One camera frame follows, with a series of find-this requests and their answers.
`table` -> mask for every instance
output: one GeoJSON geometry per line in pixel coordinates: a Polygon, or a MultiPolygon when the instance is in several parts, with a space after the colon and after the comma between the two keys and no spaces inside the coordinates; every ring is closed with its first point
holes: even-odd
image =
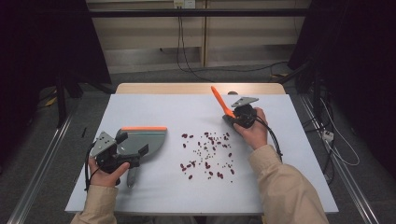
{"type": "MultiPolygon", "coordinates": [[[[266,108],[266,116],[284,153],[284,162],[294,165],[311,181],[317,189],[325,212],[337,212],[338,209],[289,96],[285,94],[281,85],[267,83],[120,84],[117,93],[110,98],[98,133],[116,133],[120,127],[129,124],[166,126],[168,133],[156,155],[142,163],[139,171],[141,177],[136,180],[132,189],[124,186],[125,176],[121,178],[115,212],[146,216],[262,214],[256,176],[247,160],[251,148],[222,120],[222,110],[211,93],[211,85],[222,94],[226,104],[240,98],[238,95],[225,95],[229,91],[260,98],[252,105],[266,108]],[[209,179],[209,174],[204,173],[206,169],[203,165],[197,165],[197,168],[189,170],[188,174],[180,171],[179,165],[182,162],[199,162],[201,155],[197,156],[194,148],[200,145],[199,142],[204,142],[205,131],[219,136],[231,134],[228,141],[230,147],[220,147],[216,149],[216,153],[211,151],[208,160],[216,171],[222,172],[224,169],[224,172],[227,172],[224,173],[224,180],[209,179]],[[193,134],[194,137],[184,139],[181,137],[184,132],[193,134]],[[231,175],[227,167],[224,168],[230,164],[235,170],[235,175],[231,175]],[[193,175],[194,178],[188,179],[189,175],[193,175]]],[[[83,208],[83,179],[81,170],[66,207],[68,212],[77,212],[83,208]]]]}

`gray carpet floor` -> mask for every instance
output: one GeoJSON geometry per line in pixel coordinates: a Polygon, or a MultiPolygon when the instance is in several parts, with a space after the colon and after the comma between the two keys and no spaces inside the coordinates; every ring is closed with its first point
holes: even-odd
{"type": "MultiPolygon", "coordinates": [[[[262,67],[258,65],[236,66],[227,67],[227,69],[251,70],[262,67]]],[[[289,71],[286,70],[282,66],[274,66],[272,69],[250,72],[211,70],[197,72],[196,75],[210,78],[215,82],[268,82],[271,79],[270,74],[288,73],[289,71]]],[[[191,73],[179,70],[112,75],[112,80],[113,84],[108,87],[114,89],[122,82],[204,82],[191,73]]],[[[84,90],[82,98],[67,97],[66,99],[67,108],[76,105],[77,111],[54,161],[45,175],[44,183],[35,197],[25,223],[68,223],[73,217],[73,214],[66,213],[64,209],[84,162],[86,148],[94,138],[109,99],[109,95],[89,85],[81,84],[81,87],[84,90]]],[[[309,120],[300,96],[293,86],[293,81],[288,82],[284,87],[287,94],[290,95],[301,122],[309,120]]],[[[7,223],[55,133],[58,116],[56,104],[41,106],[42,103],[30,126],[23,133],[22,140],[14,149],[15,153],[3,167],[4,170],[0,176],[0,223],[7,223]]],[[[361,158],[360,165],[348,167],[350,172],[373,207],[378,221],[380,223],[396,223],[396,213],[394,212],[396,211],[395,179],[372,156],[364,140],[354,134],[347,118],[337,108],[336,102],[332,104],[332,107],[334,122],[338,130],[356,149],[361,158]]],[[[307,137],[317,155],[320,166],[323,167],[326,153],[318,134],[316,132],[307,133],[307,137]]],[[[348,146],[338,135],[335,136],[335,139],[336,146],[343,157],[348,161],[354,161],[355,156],[348,146]]],[[[330,189],[340,212],[328,215],[329,221],[331,223],[364,223],[340,175],[336,172],[330,189]]],[[[136,217],[119,216],[119,221],[120,223],[133,223],[136,222],[136,217]]]]}

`orange handle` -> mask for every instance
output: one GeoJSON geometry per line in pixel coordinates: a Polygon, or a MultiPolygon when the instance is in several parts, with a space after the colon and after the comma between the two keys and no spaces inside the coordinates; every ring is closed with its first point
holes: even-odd
{"type": "Polygon", "coordinates": [[[223,109],[224,114],[226,114],[232,118],[235,118],[233,111],[230,108],[228,108],[227,105],[224,104],[224,101],[222,100],[222,98],[221,98],[219,92],[216,90],[216,88],[214,86],[211,86],[210,88],[212,89],[213,94],[215,95],[216,99],[218,100],[219,104],[221,105],[221,108],[223,109]]]}

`beige sleeve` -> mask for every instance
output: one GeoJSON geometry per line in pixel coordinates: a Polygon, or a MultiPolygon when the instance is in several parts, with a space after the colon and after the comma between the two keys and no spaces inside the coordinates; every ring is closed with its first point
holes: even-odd
{"type": "Polygon", "coordinates": [[[84,211],[77,213],[71,223],[117,223],[114,217],[117,193],[116,188],[90,185],[84,211]]]}
{"type": "Polygon", "coordinates": [[[283,164],[272,146],[254,150],[249,162],[268,223],[328,223],[315,188],[296,168],[283,164]]]}

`hand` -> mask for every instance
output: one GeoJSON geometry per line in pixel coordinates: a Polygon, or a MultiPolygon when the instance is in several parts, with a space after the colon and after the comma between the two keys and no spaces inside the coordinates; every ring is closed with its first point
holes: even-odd
{"type": "Polygon", "coordinates": [[[88,161],[88,165],[91,170],[91,184],[96,186],[103,187],[116,187],[116,182],[129,168],[129,162],[123,163],[117,170],[115,170],[112,174],[108,174],[102,170],[98,170],[94,175],[99,166],[96,164],[96,160],[94,158],[90,158],[88,161]]]}
{"type": "MultiPolygon", "coordinates": [[[[254,109],[257,111],[257,116],[262,118],[262,120],[268,124],[262,109],[258,107],[255,107],[254,109]]],[[[253,149],[267,145],[268,130],[259,122],[255,121],[248,129],[241,127],[236,123],[233,126],[253,149]]]]}

